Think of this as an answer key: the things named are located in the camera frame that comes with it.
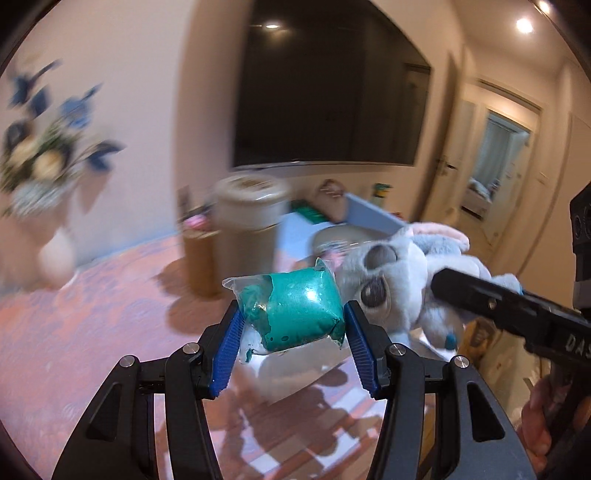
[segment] beige container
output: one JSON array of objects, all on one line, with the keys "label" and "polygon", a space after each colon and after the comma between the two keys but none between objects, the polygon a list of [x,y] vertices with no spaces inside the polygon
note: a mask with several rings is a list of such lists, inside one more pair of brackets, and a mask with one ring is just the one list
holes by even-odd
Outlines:
[{"label": "beige container", "polygon": [[215,195],[220,278],[273,272],[279,222],[289,210],[287,183],[264,174],[238,174],[218,182]]},{"label": "beige container", "polygon": [[273,272],[278,225],[245,231],[225,227],[216,237],[220,278]]}]

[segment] bag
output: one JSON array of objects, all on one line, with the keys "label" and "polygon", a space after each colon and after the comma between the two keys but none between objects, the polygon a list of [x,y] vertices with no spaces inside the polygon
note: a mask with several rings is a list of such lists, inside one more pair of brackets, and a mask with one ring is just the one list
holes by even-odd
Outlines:
[{"label": "bag", "polygon": [[228,278],[244,316],[239,359],[268,355],[330,337],[339,346],[345,320],[335,279],[326,264],[289,273]]},{"label": "bag", "polygon": [[333,223],[342,223],[347,218],[349,203],[345,187],[337,180],[325,180],[313,193],[309,203]]}]

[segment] wall-mounted tv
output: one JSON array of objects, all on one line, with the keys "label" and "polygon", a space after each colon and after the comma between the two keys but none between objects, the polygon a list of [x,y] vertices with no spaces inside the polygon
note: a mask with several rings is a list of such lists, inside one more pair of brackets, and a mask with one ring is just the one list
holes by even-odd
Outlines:
[{"label": "wall-mounted tv", "polygon": [[255,0],[233,166],[412,165],[430,73],[370,0]]}]

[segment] blue gripper pad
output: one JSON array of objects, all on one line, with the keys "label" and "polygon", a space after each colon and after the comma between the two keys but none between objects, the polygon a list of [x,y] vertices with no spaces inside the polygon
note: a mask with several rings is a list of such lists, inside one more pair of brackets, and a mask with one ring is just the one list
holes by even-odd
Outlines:
[{"label": "blue gripper pad", "polygon": [[390,383],[386,349],[392,345],[388,334],[368,322],[355,300],[345,304],[345,332],[361,385],[372,398],[385,398],[384,389]]},{"label": "blue gripper pad", "polygon": [[238,356],[240,338],[244,328],[244,317],[238,308],[238,304],[232,302],[219,326],[218,332],[223,337],[219,341],[217,352],[212,358],[212,376],[209,385],[209,392],[213,398],[217,398],[220,392],[228,386],[230,374]]}]

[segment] stuffed toy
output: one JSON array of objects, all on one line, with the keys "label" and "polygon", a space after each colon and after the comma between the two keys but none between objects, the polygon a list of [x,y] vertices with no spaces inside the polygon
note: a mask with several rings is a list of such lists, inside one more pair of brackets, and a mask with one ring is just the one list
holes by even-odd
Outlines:
[{"label": "stuffed toy", "polygon": [[521,292],[514,275],[491,277],[476,257],[464,255],[468,237],[438,223],[412,223],[390,239],[352,250],[335,272],[342,301],[357,300],[371,323],[393,342],[410,344],[409,332],[422,328],[435,348],[455,350],[464,326],[475,315],[435,299],[433,275],[453,268]]}]

